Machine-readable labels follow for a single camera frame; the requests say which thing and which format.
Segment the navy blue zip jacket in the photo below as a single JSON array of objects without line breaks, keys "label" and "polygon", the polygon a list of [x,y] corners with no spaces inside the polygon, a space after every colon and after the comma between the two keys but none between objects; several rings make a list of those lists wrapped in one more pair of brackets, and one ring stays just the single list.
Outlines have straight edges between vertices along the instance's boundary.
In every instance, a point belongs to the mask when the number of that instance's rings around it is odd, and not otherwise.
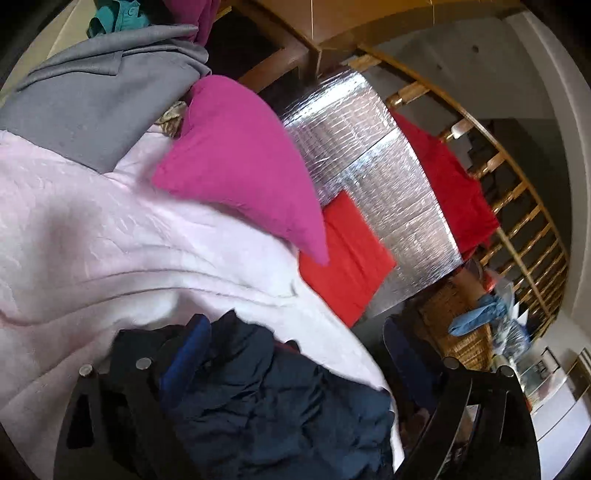
[{"label": "navy blue zip jacket", "polygon": [[335,375],[235,312],[119,332],[111,377],[144,358],[161,411],[207,479],[394,475],[388,392]]}]

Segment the wicker basket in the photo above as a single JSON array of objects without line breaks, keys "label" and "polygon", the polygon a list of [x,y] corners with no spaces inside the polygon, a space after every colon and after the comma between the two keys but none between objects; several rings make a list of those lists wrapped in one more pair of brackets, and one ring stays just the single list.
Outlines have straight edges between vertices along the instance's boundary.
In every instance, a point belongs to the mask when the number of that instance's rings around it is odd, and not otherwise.
[{"label": "wicker basket", "polygon": [[488,324],[460,336],[449,328],[453,321],[468,313],[473,305],[450,280],[428,290],[419,299],[413,332],[426,341],[441,357],[454,357],[466,368],[477,371],[490,369],[493,359],[492,332]]}]

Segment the clear plastic bag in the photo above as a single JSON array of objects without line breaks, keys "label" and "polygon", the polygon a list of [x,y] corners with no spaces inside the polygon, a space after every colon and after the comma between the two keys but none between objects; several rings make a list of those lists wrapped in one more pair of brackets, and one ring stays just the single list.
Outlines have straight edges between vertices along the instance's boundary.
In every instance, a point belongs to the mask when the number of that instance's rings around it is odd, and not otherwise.
[{"label": "clear plastic bag", "polygon": [[531,345],[526,328],[528,310],[520,315],[521,306],[515,297],[514,285],[504,278],[497,280],[494,297],[499,310],[497,318],[491,322],[493,352],[517,362]]}]

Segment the blue cloth in basket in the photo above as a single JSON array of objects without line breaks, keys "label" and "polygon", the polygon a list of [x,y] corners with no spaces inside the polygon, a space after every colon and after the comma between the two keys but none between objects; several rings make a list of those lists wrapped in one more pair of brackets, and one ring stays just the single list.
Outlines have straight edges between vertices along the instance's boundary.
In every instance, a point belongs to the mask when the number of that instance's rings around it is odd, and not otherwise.
[{"label": "blue cloth in basket", "polygon": [[448,333],[461,337],[487,324],[491,325],[492,331],[496,331],[507,314],[507,305],[500,297],[485,294],[474,309],[454,318]]}]

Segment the pale pink blanket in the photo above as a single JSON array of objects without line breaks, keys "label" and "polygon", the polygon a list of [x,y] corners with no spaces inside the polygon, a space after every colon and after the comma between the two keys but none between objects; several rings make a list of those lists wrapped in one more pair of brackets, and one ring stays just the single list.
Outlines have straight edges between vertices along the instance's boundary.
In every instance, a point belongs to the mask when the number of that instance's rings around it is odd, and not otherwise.
[{"label": "pale pink blanket", "polygon": [[370,353],[301,279],[293,246],[150,185],[171,145],[151,128],[99,174],[1,135],[1,422],[41,479],[53,475],[79,368],[102,365],[122,329],[232,310],[341,376],[386,386]]}]

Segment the wooden stair railing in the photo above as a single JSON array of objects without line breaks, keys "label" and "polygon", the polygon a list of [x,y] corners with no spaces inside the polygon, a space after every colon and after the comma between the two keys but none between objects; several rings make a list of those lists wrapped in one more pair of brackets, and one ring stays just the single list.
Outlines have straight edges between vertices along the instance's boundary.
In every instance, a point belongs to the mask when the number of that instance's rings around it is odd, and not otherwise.
[{"label": "wooden stair railing", "polygon": [[448,92],[391,55],[360,43],[346,65],[360,73],[379,67],[401,78],[404,85],[385,99],[389,109],[398,110],[428,96],[455,115],[455,122],[437,136],[440,142],[449,146],[463,138],[475,140],[489,155],[468,168],[499,222],[491,244],[479,247],[476,258],[514,283],[517,300],[529,311],[530,337],[543,337],[558,318],[570,258],[549,210],[523,169],[490,129]]}]

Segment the red pillow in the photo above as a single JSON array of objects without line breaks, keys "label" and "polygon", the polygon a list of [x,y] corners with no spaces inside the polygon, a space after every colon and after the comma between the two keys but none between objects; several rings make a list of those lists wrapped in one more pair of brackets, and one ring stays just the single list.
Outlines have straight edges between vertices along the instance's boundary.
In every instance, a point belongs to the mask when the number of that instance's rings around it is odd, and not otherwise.
[{"label": "red pillow", "polygon": [[377,238],[345,191],[322,209],[329,263],[298,256],[301,278],[346,325],[353,327],[396,268],[391,251]]}]

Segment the red cloth on railing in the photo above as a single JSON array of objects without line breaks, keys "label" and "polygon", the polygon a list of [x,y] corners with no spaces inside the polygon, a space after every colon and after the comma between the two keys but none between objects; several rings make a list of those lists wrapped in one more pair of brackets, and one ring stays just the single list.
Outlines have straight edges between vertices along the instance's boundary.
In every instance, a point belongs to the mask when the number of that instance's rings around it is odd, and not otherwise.
[{"label": "red cloth on railing", "polygon": [[436,195],[464,261],[488,244],[499,227],[478,180],[438,138],[390,111],[409,140]]}]

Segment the magenta pillow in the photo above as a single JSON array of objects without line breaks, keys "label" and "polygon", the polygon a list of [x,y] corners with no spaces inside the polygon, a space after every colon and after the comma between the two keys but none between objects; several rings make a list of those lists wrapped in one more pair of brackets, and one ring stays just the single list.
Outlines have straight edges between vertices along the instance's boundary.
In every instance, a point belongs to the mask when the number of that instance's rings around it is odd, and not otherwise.
[{"label": "magenta pillow", "polygon": [[190,93],[180,136],[155,167],[152,185],[180,199],[233,209],[327,263],[314,183],[276,113],[224,76],[205,77]]}]

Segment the silver foil insulation panel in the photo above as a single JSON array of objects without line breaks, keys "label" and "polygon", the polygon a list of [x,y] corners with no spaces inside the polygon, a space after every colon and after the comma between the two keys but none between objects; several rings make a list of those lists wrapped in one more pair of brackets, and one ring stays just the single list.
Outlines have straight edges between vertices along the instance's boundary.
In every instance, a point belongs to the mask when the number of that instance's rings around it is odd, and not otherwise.
[{"label": "silver foil insulation panel", "polygon": [[362,74],[341,68],[281,116],[323,205],[346,191],[397,261],[365,314],[377,317],[441,280],[459,248],[410,141]]}]

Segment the grey garment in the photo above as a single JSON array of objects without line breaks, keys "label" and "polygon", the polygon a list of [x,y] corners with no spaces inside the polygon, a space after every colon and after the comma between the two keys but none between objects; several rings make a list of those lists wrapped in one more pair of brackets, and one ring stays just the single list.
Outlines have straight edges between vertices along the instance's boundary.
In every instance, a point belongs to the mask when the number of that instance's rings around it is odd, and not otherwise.
[{"label": "grey garment", "polygon": [[98,35],[33,69],[1,108],[2,129],[99,173],[211,72],[197,26]]}]

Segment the cream leather sofa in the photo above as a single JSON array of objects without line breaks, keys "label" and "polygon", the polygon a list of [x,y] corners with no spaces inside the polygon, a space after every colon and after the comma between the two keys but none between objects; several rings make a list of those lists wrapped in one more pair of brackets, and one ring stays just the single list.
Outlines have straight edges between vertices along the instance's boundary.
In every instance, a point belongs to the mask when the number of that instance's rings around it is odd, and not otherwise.
[{"label": "cream leather sofa", "polygon": [[93,1],[70,1],[50,21],[46,21],[8,70],[1,88],[1,104],[31,70],[57,53],[86,40],[86,30],[95,12]]}]

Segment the teal garment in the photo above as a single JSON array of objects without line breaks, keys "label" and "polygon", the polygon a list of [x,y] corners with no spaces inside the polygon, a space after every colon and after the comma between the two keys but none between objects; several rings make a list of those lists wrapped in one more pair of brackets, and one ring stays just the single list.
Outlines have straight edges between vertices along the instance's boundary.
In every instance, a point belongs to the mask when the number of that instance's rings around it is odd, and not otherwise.
[{"label": "teal garment", "polygon": [[86,30],[88,38],[137,30],[152,24],[138,1],[98,0],[94,4],[96,11]]}]

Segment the purple fleece garment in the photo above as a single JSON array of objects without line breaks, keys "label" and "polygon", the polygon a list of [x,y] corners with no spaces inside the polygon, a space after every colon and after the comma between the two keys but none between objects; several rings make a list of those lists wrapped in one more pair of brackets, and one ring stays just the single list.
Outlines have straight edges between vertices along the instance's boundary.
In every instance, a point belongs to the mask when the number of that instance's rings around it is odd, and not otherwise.
[{"label": "purple fleece garment", "polygon": [[197,32],[189,39],[204,46],[221,0],[164,0],[163,3],[175,24],[197,26]]}]

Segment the orange wooden pillar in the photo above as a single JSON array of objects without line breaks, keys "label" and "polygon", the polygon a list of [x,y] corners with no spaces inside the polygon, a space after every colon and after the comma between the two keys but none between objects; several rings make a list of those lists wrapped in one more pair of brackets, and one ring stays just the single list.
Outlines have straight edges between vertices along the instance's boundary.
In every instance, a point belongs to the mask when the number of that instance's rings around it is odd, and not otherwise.
[{"label": "orange wooden pillar", "polygon": [[440,24],[504,18],[524,9],[518,0],[222,1],[216,18],[235,11],[276,47],[238,79],[259,93],[293,70],[304,81],[318,78],[362,44],[375,46]]}]

